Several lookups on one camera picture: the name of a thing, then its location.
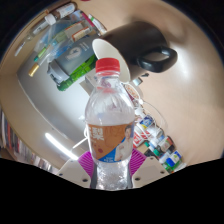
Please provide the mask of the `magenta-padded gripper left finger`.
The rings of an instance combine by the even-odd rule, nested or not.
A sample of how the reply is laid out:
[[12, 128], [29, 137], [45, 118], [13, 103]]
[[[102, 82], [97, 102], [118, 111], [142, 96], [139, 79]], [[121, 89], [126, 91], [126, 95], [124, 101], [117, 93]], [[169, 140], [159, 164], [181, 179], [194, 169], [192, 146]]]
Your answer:
[[77, 160], [69, 159], [57, 172], [57, 176], [84, 188], [96, 188], [96, 167], [90, 152]]

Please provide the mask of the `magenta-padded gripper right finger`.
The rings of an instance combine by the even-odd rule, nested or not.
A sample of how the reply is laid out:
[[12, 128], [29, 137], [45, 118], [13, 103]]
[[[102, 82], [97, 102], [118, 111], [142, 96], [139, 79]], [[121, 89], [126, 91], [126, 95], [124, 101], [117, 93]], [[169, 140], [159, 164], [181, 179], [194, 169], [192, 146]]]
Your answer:
[[132, 151], [129, 172], [133, 188], [143, 187], [169, 175], [155, 157], [146, 157], [136, 149]]

